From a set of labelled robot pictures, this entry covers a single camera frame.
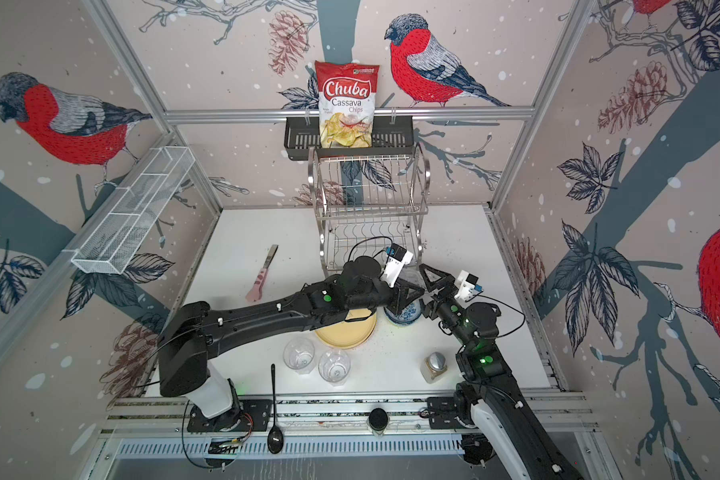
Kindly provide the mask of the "blue floral white bowl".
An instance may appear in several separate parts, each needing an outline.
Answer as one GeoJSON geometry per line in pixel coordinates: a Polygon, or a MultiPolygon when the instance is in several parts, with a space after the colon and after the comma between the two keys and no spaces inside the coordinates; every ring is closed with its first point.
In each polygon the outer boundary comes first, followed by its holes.
{"type": "Polygon", "coordinates": [[[419,301],[413,302],[405,307],[399,314],[395,314],[388,307],[384,308],[387,319],[395,325],[407,326],[414,323],[422,315],[423,307],[419,301]]]}

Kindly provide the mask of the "yellow cream plate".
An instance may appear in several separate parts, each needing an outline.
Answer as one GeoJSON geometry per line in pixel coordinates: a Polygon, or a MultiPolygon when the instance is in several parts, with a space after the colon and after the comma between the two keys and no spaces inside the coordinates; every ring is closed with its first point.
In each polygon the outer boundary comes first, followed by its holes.
{"type": "Polygon", "coordinates": [[[369,309],[350,310],[344,321],[322,327],[316,336],[336,349],[352,349],[370,338],[377,324],[377,312],[369,309]]]}

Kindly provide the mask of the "clear drinking glass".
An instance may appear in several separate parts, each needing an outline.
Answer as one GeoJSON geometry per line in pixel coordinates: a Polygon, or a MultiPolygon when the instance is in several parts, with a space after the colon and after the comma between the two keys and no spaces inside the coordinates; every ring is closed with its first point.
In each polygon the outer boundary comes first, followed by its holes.
{"type": "Polygon", "coordinates": [[[319,357],[318,371],[327,383],[333,386],[343,385],[351,371],[351,359],[344,350],[328,350],[319,357]]]}
{"type": "Polygon", "coordinates": [[[309,374],[316,365],[314,343],[308,338],[295,338],[284,348],[283,362],[299,375],[309,374]]]}

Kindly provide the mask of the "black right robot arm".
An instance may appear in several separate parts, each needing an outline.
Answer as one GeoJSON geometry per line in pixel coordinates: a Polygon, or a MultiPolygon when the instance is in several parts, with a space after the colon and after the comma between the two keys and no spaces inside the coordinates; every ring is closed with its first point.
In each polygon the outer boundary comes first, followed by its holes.
{"type": "Polygon", "coordinates": [[[475,426],[513,479],[580,479],[524,398],[497,345],[499,305],[476,301],[476,277],[419,267],[431,301],[424,315],[461,343],[455,355],[463,381],[454,393],[457,417],[475,426]]]}

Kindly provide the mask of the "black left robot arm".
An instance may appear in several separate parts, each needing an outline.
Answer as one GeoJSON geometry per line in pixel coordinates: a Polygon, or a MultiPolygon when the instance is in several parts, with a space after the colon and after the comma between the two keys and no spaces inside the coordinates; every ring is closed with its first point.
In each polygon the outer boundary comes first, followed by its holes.
{"type": "Polygon", "coordinates": [[[389,284],[380,264],[361,256],[341,273],[279,300],[231,310],[213,310],[206,301],[185,304],[159,341],[160,395],[186,397],[205,417],[218,417],[232,409],[236,393],[231,381],[210,364],[212,359],[271,336],[364,320],[380,307],[400,314],[424,293],[403,279],[389,284]]]}

